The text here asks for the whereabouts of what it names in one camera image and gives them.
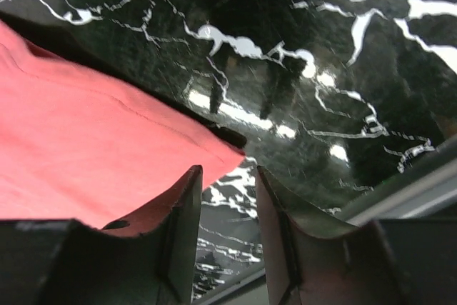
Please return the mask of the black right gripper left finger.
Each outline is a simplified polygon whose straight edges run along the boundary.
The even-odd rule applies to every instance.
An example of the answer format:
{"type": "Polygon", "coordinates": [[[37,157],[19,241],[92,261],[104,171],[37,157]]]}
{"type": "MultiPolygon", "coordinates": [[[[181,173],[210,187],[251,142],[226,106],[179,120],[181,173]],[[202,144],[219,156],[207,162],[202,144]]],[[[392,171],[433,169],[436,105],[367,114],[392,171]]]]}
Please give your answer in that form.
{"type": "Polygon", "coordinates": [[[107,224],[126,244],[117,268],[122,304],[189,304],[201,215],[203,169],[192,166],[172,187],[107,224]]]}

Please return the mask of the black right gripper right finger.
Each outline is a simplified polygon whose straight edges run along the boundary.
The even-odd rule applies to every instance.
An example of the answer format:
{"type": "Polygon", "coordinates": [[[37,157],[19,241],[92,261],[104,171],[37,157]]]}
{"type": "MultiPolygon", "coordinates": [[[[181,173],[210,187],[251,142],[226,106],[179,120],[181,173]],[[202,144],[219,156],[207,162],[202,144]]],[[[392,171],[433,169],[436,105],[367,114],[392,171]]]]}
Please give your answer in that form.
{"type": "Polygon", "coordinates": [[[369,233],[308,203],[265,167],[256,175],[270,304],[377,304],[369,233]]]}

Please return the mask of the pink t shirt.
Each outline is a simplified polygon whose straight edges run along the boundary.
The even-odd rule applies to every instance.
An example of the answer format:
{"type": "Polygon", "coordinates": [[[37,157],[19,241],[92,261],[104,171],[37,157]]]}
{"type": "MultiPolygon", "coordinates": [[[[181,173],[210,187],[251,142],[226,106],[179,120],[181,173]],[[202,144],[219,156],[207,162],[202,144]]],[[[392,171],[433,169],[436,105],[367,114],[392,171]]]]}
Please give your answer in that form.
{"type": "Polygon", "coordinates": [[[191,166],[209,186],[244,155],[203,124],[123,81],[1,26],[1,217],[101,228],[191,166]]]}

